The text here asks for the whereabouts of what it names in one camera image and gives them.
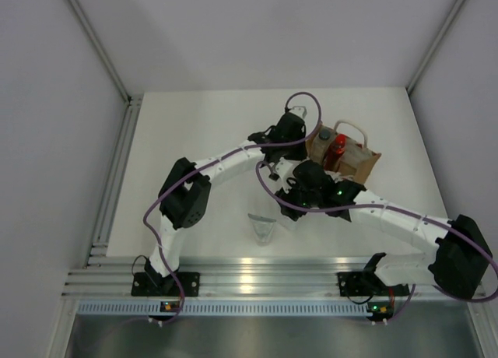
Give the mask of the red liquid bottle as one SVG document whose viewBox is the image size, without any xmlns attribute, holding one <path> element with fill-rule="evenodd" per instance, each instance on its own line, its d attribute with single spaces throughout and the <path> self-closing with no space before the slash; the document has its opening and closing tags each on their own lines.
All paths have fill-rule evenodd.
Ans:
<svg viewBox="0 0 498 358">
<path fill-rule="evenodd" d="M 328 147 L 324 158 L 324 169 L 334 170 L 337 163 L 345 152 L 346 136 L 338 134 Z"/>
</svg>

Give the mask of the clear bottle grey cap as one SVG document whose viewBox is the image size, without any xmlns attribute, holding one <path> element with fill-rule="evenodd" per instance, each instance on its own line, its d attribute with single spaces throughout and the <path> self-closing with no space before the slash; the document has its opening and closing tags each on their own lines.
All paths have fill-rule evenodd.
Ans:
<svg viewBox="0 0 498 358">
<path fill-rule="evenodd" d="M 322 164 L 326 157 L 329 146 L 335 140 L 337 132 L 333 129 L 322 126 L 314 136 L 311 145 L 309 157 L 315 163 Z"/>
</svg>

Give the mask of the burlap watermelon canvas bag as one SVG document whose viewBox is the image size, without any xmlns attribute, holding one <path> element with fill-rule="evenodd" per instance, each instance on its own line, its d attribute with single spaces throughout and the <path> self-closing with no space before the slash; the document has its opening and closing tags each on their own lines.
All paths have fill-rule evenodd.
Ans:
<svg viewBox="0 0 498 358">
<path fill-rule="evenodd" d="M 357 141 L 354 138 L 348 136 L 344 133 L 340 126 L 345 125 L 353 128 L 362 135 L 362 138 Z M 319 124 L 318 130 L 325 126 L 322 123 Z M 334 170 L 324 169 L 323 164 L 319 164 L 323 167 L 326 172 L 334 174 L 336 177 L 345 178 L 355 181 L 359 184 L 365 184 L 366 180 L 370 176 L 372 169 L 374 168 L 377 161 L 380 159 L 381 154 L 376 153 L 368 147 L 368 135 L 367 133 L 358 125 L 354 124 L 348 120 L 338 120 L 335 122 L 333 127 L 328 127 L 333 129 L 338 134 L 344 134 L 346 136 L 345 152 L 341 159 L 337 163 Z M 310 145 L 317 134 L 318 130 L 314 130 L 311 137 L 305 142 L 307 155 L 309 157 Z"/>
</svg>

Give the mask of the clear silver tube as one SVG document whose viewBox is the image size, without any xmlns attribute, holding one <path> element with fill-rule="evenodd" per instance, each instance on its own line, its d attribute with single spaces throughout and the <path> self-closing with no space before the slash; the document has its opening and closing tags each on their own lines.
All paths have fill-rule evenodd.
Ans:
<svg viewBox="0 0 498 358">
<path fill-rule="evenodd" d="M 268 245 L 272 240 L 272 233 L 276 220 L 251 213 L 248 213 L 247 216 L 251 222 L 256 243 L 260 246 Z"/>
</svg>

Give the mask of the white bottle grey cap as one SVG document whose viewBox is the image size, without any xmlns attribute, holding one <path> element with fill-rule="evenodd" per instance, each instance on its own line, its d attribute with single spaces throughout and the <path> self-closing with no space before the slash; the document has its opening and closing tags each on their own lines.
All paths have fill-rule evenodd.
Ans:
<svg viewBox="0 0 498 358">
<path fill-rule="evenodd" d="M 288 216 L 280 216 L 278 219 L 279 224 L 288 231 L 294 232 L 298 227 L 298 222 L 292 220 Z"/>
</svg>

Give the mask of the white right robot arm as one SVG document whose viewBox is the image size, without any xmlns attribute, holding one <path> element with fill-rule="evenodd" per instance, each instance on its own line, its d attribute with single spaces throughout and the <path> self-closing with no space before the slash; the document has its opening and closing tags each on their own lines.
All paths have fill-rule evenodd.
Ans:
<svg viewBox="0 0 498 358">
<path fill-rule="evenodd" d="M 363 184 L 334 179 L 312 160 L 281 160 L 271 178 L 280 183 L 275 194 L 281 213 L 292 221 L 317 210 L 415 248 L 414 254 L 374 254 L 362 271 L 363 287 L 370 293 L 410 284 L 434 286 L 456 299 L 474 297 L 493 255 L 472 218 L 437 218 L 403 209 Z"/>
</svg>

